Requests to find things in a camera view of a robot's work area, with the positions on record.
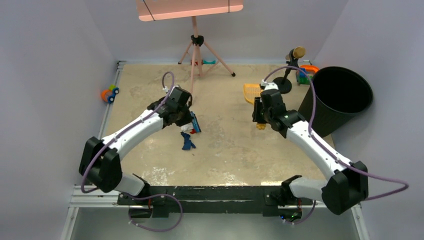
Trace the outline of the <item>yellow slotted scoop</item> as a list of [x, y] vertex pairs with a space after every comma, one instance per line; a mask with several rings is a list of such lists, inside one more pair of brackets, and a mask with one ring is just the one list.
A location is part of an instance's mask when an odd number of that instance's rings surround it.
[[261, 113], [263, 109], [260, 101], [261, 92], [262, 89], [259, 83], [245, 83], [243, 85], [243, 96], [246, 102], [253, 105], [252, 121], [258, 130], [264, 130], [267, 123]]

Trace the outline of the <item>blue hand brush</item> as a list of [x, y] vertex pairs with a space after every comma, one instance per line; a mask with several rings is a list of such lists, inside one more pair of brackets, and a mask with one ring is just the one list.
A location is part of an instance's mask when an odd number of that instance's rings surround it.
[[194, 130], [196, 130], [196, 133], [201, 133], [202, 130], [200, 128], [196, 114], [193, 111], [191, 111], [190, 114], [192, 116], [192, 124], [193, 124]]

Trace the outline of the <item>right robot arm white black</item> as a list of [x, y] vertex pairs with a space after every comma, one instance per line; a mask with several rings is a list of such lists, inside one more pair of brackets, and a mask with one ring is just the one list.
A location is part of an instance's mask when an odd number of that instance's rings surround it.
[[285, 139], [297, 145], [319, 168], [324, 181], [295, 176], [282, 183], [280, 196], [288, 204], [299, 198], [320, 201], [335, 215], [369, 196], [368, 168], [338, 153], [309, 128], [309, 122], [296, 110], [287, 110], [277, 89], [267, 89], [255, 97], [252, 120], [269, 124]]

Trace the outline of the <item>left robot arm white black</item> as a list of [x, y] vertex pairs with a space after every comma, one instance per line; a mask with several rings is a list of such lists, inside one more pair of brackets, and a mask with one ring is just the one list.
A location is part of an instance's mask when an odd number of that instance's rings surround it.
[[148, 183], [134, 174], [123, 173], [121, 161], [150, 135], [175, 124], [182, 127], [192, 122], [193, 97], [179, 86], [147, 106], [142, 114], [115, 133], [102, 139], [89, 138], [84, 146], [79, 173], [104, 193], [113, 190], [129, 194], [138, 205], [149, 199]]

